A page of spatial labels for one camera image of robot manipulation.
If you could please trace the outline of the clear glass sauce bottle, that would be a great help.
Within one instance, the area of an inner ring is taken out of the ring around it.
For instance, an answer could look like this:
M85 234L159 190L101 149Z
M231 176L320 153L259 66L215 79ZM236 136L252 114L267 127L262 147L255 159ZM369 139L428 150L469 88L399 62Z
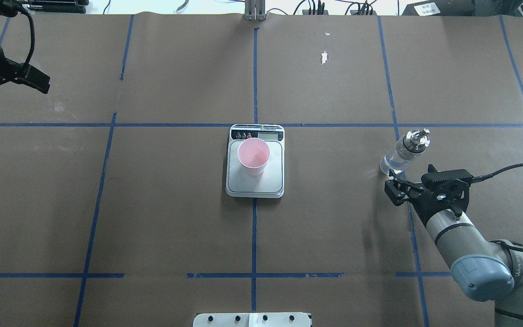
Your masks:
M400 174L430 146L430 129L413 129L396 141L380 161L380 170L386 176Z

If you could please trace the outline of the pink plastic cup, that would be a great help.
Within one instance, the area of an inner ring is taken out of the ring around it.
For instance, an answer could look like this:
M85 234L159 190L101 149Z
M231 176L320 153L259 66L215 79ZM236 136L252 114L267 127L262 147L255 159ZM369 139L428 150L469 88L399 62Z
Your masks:
M245 139L238 147L238 160L243 171L250 176L263 173L270 159L270 147L260 138Z

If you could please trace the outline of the silver digital kitchen scale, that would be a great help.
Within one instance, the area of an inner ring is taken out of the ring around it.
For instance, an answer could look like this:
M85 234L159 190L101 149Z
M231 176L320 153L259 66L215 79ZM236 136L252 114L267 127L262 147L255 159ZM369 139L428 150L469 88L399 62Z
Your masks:
M231 197L280 198L285 190L285 130L273 124L235 124L227 147L226 193ZM246 174L238 160L245 139L260 138L270 147L270 159L262 174Z

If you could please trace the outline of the brown paper table cover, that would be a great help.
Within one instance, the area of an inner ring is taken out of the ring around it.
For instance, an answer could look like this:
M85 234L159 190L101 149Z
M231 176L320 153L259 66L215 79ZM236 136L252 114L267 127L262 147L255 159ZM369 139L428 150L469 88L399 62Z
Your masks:
M0 87L0 327L481 327L379 161L523 162L523 18L35 15L49 94ZM226 193L235 124L285 130L280 198Z

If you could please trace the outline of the aluminium frame post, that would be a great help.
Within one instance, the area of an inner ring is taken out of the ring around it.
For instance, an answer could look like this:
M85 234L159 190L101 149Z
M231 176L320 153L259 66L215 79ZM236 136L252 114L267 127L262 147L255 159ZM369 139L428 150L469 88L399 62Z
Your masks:
M267 17L265 0L244 0L245 21L265 21Z

